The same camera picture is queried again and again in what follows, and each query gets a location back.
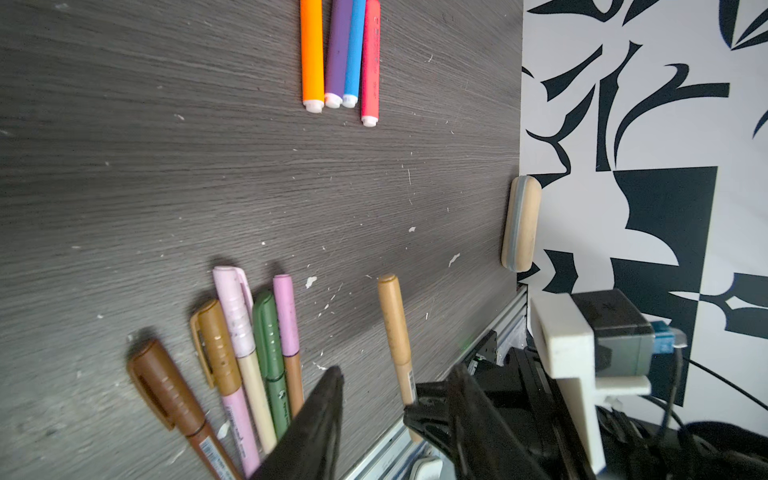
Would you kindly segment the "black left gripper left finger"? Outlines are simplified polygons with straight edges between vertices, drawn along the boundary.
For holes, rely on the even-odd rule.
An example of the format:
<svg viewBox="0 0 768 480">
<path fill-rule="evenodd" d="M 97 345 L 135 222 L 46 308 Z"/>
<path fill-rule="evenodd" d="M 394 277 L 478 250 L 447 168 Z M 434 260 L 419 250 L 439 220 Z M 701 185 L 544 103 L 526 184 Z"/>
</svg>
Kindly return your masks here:
<svg viewBox="0 0 768 480">
<path fill-rule="evenodd" d="M 343 418 L 344 376 L 328 368 L 253 479 L 325 480 L 335 477 Z"/>
</svg>

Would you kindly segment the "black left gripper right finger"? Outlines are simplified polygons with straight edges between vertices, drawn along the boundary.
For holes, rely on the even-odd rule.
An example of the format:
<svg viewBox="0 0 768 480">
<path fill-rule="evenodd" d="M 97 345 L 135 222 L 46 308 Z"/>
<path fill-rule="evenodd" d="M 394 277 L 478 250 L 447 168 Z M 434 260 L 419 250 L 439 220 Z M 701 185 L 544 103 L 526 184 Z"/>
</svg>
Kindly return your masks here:
<svg viewBox="0 0 768 480">
<path fill-rule="evenodd" d="M 466 367 L 447 377 L 451 457 L 458 479 L 545 479 Z"/>
</svg>

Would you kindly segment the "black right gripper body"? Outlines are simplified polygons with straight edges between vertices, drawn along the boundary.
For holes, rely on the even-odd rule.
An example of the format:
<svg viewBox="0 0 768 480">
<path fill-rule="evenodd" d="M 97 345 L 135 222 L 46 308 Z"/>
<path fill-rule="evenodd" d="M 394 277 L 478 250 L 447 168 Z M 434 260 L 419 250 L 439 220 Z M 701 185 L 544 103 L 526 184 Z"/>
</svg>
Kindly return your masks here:
<svg viewBox="0 0 768 480">
<path fill-rule="evenodd" d="M 595 478 L 559 394 L 539 376 L 536 355 L 514 349 L 510 362 L 503 366 L 484 359 L 458 365 L 474 377 L 527 453 L 546 472 L 545 479 Z M 452 462 L 448 374 L 439 382 L 417 384 L 417 400 L 405 407 L 403 421 Z"/>
</svg>

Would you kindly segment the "pink cap brown marker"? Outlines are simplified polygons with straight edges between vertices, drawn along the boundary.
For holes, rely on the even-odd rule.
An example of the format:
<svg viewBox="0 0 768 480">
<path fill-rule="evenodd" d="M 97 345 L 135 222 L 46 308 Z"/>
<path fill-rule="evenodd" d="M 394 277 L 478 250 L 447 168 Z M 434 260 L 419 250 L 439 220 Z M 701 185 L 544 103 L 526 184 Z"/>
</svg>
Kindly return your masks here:
<svg viewBox="0 0 768 480">
<path fill-rule="evenodd" d="M 281 349 L 284 358 L 286 385 L 291 415 L 295 418 L 304 404 L 300 341 L 294 298 L 293 281 L 290 275 L 280 274 L 273 278 L 274 296 L 277 307 Z"/>
</svg>

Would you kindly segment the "green marker pen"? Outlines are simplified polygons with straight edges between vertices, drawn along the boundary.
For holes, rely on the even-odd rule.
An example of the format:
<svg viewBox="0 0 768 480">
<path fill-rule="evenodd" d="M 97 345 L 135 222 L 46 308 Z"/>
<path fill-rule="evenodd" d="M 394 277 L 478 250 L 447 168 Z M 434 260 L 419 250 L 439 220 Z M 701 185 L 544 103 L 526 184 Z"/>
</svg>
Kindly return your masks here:
<svg viewBox="0 0 768 480">
<path fill-rule="evenodd" d="M 291 410 L 280 342 L 279 321 L 271 290 L 260 290 L 254 298 L 252 320 L 261 377 L 267 393 L 277 439 L 290 427 Z"/>
</svg>

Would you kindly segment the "tan marker pen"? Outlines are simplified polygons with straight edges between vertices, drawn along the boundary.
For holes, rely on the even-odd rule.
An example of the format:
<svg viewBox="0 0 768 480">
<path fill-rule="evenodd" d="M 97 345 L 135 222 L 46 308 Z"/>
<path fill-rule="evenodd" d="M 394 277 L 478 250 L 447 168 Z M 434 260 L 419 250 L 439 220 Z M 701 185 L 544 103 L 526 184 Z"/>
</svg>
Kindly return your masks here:
<svg viewBox="0 0 768 480">
<path fill-rule="evenodd" d="M 412 355 L 399 279 L 387 274 L 378 279 L 378 295 L 401 398 L 404 405 L 417 400 Z"/>
</svg>

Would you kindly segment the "pink cap cream marker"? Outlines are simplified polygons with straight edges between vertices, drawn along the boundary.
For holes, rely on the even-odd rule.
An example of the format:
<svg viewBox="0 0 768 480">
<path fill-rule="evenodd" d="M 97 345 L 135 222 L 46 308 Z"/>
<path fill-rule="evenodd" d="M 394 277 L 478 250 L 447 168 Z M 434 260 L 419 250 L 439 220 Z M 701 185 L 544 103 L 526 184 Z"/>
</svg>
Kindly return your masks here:
<svg viewBox="0 0 768 480">
<path fill-rule="evenodd" d="M 252 293 L 243 269 L 215 266 L 212 271 L 260 444 L 265 455 L 278 440 L 261 376 L 252 325 Z"/>
</svg>

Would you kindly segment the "red highlighter pen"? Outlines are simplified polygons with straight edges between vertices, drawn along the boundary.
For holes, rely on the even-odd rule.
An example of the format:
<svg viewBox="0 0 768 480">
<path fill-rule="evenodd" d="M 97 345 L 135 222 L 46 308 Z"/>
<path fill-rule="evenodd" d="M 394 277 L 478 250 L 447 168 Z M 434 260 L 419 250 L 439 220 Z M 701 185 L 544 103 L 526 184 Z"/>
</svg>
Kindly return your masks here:
<svg viewBox="0 0 768 480">
<path fill-rule="evenodd" d="M 368 0 L 363 30 L 361 101 L 361 121 L 368 128 L 375 127 L 380 117 L 380 33 L 380 1 Z"/>
</svg>

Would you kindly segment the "orange highlighter pen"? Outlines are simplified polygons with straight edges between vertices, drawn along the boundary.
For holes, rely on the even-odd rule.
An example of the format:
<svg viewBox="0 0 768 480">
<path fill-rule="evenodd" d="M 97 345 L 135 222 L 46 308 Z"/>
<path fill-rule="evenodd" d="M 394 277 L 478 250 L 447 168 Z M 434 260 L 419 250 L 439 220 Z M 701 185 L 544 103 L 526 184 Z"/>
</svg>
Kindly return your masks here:
<svg viewBox="0 0 768 480">
<path fill-rule="evenodd" d="M 323 111 L 324 62 L 321 0 L 300 1 L 302 104 L 314 114 Z"/>
</svg>

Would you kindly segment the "purple highlighter pen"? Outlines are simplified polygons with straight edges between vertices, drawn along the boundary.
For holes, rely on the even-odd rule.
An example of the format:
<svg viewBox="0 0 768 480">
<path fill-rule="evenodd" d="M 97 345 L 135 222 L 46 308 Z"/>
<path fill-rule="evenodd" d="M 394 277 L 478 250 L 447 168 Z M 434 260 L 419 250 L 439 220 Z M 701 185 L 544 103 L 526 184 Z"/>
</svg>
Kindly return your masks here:
<svg viewBox="0 0 768 480">
<path fill-rule="evenodd" d="M 342 104 L 353 0 L 334 0 L 325 63 L 325 106 L 338 109 Z"/>
</svg>

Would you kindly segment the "blue highlighter pen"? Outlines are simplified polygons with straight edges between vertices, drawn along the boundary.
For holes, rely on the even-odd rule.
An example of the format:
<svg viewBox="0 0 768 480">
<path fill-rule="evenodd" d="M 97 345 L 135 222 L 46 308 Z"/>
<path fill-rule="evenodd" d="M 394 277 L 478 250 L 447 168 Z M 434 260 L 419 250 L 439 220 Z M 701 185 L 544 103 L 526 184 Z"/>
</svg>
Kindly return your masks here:
<svg viewBox="0 0 768 480">
<path fill-rule="evenodd" d="M 363 34 L 365 25 L 365 0 L 353 0 L 350 18 L 346 76 L 342 105 L 354 108 L 360 96 Z"/>
</svg>

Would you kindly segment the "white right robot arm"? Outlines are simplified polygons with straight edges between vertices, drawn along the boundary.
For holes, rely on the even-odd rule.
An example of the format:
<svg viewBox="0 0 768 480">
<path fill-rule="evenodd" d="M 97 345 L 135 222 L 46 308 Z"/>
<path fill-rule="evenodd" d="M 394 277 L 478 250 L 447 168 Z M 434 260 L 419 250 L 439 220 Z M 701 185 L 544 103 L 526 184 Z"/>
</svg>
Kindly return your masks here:
<svg viewBox="0 0 768 480">
<path fill-rule="evenodd" d="M 767 439 L 714 421 L 676 428 L 597 407 L 606 466 L 596 473 L 536 351 L 512 348 L 505 363 L 476 358 L 442 382 L 417 385 L 404 423 L 445 454 L 459 479 L 764 479 Z"/>
</svg>

